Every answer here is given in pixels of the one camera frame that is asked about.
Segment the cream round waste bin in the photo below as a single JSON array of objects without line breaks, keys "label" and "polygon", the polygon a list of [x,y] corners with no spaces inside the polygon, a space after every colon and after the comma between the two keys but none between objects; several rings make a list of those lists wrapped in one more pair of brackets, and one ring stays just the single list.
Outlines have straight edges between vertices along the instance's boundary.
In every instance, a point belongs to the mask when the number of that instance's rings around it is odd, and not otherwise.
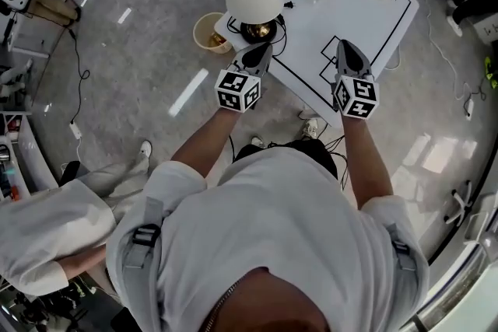
[{"label": "cream round waste bin", "polygon": [[218,51],[214,48],[209,48],[209,37],[212,32],[216,32],[215,24],[222,18],[223,14],[221,12],[210,12],[202,16],[195,24],[192,35],[195,43],[202,49],[211,51],[215,54],[226,54],[232,50],[233,46],[228,41],[225,44],[225,51]]}]

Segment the red gold drink bottle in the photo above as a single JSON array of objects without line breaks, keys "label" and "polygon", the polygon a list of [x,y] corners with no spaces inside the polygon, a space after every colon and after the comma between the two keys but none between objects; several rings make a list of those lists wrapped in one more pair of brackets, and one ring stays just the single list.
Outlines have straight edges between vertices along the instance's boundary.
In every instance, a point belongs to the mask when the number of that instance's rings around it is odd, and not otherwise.
[{"label": "red gold drink bottle", "polygon": [[218,51],[225,51],[226,39],[220,36],[217,32],[212,32],[209,37],[209,48],[217,49]]}]

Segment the person's left forearm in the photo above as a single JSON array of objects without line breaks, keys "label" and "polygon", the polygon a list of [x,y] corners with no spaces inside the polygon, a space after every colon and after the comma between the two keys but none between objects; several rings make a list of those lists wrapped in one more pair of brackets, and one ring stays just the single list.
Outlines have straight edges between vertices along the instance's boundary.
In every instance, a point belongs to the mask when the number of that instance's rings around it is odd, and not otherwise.
[{"label": "person's left forearm", "polygon": [[219,159],[241,114],[219,108],[172,156],[207,177]]}]

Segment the person's black shorts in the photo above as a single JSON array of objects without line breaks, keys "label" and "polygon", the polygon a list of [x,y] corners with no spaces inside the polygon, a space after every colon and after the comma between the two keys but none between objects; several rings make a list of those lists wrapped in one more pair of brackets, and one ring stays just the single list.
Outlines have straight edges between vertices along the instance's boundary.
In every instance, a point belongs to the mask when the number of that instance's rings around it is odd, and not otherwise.
[{"label": "person's black shorts", "polygon": [[334,160],[325,148],[324,143],[318,139],[298,139],[286,144],[276,144],[271,142],[268,146],[263,145],[262,147],[256,146],[255,144],[248,144],[238,152],[233,162],[239,161],[260,151],[277,147],[292,148],[304,153],[315,162],[322,165],[333,177],[338,178],[338,171]]}]

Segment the white work table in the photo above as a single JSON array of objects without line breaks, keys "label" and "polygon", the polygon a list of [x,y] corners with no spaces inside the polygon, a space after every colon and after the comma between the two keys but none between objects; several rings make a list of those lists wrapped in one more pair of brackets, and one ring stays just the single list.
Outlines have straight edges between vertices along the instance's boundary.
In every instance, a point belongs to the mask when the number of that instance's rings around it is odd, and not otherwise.
[{"label": "white work table", "polygon": [[[416,0],[284,0],[273,40],[270,73],[333,127],[341,126],[332,108],[336,47],[340,40],[356,45],[378,77],[400,44],[417,10]],[[247,47],[240,23],[228,11],[215,30],[236,50]]]}]

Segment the white metal shelving rack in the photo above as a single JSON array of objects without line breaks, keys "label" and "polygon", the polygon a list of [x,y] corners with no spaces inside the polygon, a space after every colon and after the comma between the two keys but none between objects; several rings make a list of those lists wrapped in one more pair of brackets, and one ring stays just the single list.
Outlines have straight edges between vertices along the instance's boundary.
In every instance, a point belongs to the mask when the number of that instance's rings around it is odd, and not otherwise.
[{"label": "white metal shelving rack", "polygon": [[29,115],[0,111],[0,201],[19,201],[58,186],[30,126]]}]

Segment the neon green object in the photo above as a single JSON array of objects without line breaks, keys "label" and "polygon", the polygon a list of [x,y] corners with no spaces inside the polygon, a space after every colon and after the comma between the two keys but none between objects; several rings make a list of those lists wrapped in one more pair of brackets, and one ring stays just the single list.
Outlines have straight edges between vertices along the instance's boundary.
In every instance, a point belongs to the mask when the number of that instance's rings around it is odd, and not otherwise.
[{"label": "neon green object", "polygon": [[485,77],[493,89],[498,88],[498,64],[494,63],[490,57],[485,57]]}]

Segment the person's right forearm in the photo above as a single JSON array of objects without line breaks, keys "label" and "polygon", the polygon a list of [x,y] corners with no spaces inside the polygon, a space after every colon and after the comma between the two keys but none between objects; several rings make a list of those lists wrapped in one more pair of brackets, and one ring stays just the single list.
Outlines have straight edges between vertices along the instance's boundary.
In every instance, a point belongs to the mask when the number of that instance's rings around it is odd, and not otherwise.
[{"label": "person's right forearm", "polygon": [[391,196],[388,170],[365,120],[342,116],[345,150],[352,191],[361,209],[376,197]]}]

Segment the person's right shoe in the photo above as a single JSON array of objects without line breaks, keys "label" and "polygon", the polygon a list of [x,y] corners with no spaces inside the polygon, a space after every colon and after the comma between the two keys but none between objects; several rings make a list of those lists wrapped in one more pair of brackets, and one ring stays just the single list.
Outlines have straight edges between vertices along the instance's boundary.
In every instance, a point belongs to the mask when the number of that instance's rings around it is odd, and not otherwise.
[{"label": "person's right shoe", "polygon": [[318,122],[316,118],[307,119],[304,122],[301,138],[316,139],[318,130]]}]

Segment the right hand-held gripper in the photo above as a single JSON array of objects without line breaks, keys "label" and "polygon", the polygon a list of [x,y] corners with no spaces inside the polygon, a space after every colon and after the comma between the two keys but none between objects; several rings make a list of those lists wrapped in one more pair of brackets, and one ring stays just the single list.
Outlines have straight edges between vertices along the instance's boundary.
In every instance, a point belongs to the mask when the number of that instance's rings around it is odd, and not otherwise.
[{"label": "right hand-held gripper", "polygon": [[379,105],[379,84],[366,55],[352,42],[340,40],[336,68],[339,73],[331,84],[333,110],[344,117],[368,120]]}]

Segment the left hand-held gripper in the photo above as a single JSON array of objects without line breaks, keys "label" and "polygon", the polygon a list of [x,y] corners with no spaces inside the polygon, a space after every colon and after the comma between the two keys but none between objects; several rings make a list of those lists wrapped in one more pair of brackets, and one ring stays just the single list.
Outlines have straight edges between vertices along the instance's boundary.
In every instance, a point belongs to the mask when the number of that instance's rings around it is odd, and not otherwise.
[{"label": "left hand-held gripper", "polygon": [[215,84],[221,108],[245,113],[253,109],[262,95],[262,78],[273,55],[271,44],[252,44],[238,51],[232,65],[223,69]]}]

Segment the white swivel chair base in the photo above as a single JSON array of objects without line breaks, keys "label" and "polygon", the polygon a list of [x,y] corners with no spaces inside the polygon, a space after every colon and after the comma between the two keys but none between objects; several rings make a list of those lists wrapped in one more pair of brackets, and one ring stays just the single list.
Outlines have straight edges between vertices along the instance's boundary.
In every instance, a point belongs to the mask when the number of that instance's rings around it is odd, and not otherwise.
[{"label": "white swivel chair base", "polygon": [[456,189],[451,191],[451,196],[456,201],[458,210],[453,215],[444,216],[444,222],[447,225],[455,222],[456,226],[459,227],[462,224],[466,211],[470,209],[471,194],[472,182],[470,180],[465,181],[465,192],[463,195],[460,195]]}]

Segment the person's white shirt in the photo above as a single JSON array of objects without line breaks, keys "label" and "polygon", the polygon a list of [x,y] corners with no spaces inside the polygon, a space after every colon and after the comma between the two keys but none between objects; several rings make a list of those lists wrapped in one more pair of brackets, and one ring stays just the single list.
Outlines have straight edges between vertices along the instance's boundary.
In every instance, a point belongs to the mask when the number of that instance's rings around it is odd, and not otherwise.
[{"label": "person's white shirt", "polygon": [[397,330],[421,306],[429,267],[405,202],[355,209],[309,156],[271,148],[232,164],[215,187],[190,166],[157,166],[107,241],[107,269],[124,305],[125,257],[145,222],[161,222],[156,290],[164,332],[198,332],[246,273],[260,267],[296,286],[336,332]]}]

